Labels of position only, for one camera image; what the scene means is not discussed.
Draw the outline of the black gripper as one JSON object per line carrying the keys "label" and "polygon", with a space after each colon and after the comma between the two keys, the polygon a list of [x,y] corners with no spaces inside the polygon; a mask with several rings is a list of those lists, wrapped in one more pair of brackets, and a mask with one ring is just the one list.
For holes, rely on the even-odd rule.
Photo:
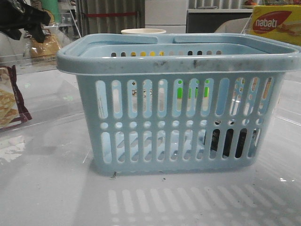
{"label": "black gripper", "polygon": [[49,25],[47,12],[28,5],[24,0],[2,0],[0,2],[0,32],[6,36],[20,40],[24,29],[38,42],[45,41],[42,25]]}

